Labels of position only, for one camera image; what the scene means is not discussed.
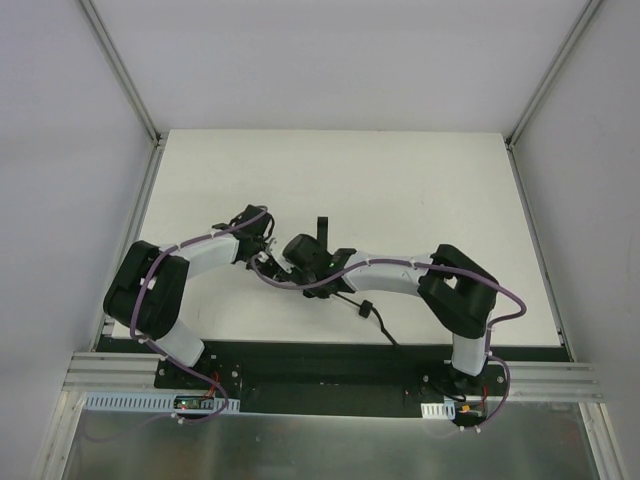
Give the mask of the black folding umbrella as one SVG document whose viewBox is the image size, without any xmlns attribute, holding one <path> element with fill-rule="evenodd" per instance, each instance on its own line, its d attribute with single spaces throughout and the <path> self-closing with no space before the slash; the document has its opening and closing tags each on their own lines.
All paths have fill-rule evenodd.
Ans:
<svg viewBox="0 0 640 480">
<path fill-rule="evenodd" d="M 289 270 L 280 266 L 276 259 L 271 261 L 269 276 L 278 282 L 287 282 L 297 286 L 309 285 L 321 282 L 330 276 L 347 268 L 347 263 L 356 254 L 354 248 L 339 248 L 331 253 L 328 250 L 328 218 L 318 217 L 316 222 L 316 236 L 298 234 L 282 251 L 281 258 L 291 264 Z M 356 290 L 347 285 L 343 277 L 319 287 L 305 288 L 302 290 L 306 298 L 329 299 L 336 297 L 345 301 L 358 310 L 358 315 L 367 319 L 371 314 L 377 319 L 381 333 L 398 347 L 398 342 L 389 333 L 384 321 L 374 304 L 368 300 L 357 302 L 346 297 L 346 294 L 354 294 Z"/>
</svg>

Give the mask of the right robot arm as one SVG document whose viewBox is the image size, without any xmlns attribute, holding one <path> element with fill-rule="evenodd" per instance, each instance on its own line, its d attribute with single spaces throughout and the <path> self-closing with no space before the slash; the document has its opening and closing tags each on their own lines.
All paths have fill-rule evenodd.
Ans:
<svg viewBox="0 0 640 480">
<path fill-rule="evenodd" d="M 495 307 L 497 280 L 462 251 L 441 244 L 432 254 L 385 256 L 353 248 L 329 252 L 319 240 L 299 234 L 276 262 L 298 285 L 317 282 L 310 293 L 380 291 L 423 300 L 452 334 L 452 368 L 477 377 L 487 361 L 486 327 Z"/>
</svg>

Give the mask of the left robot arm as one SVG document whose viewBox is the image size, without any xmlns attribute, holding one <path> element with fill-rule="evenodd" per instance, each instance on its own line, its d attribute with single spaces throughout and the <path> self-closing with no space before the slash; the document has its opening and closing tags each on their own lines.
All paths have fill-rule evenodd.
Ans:
<svg viewBox="0 0 640 480">
<path fill-rule="evenodd" d="M 176 244 L 134 242 L 105 294 L 105 315 L 128 328 L 132 339 L 195 367 L 205 344 L 180 319 L 187 282 L 213 269 L 250 261 L 266 249 L 273 228 L 268 209 L 249 204 L 229 222 Z"/>
</svg>

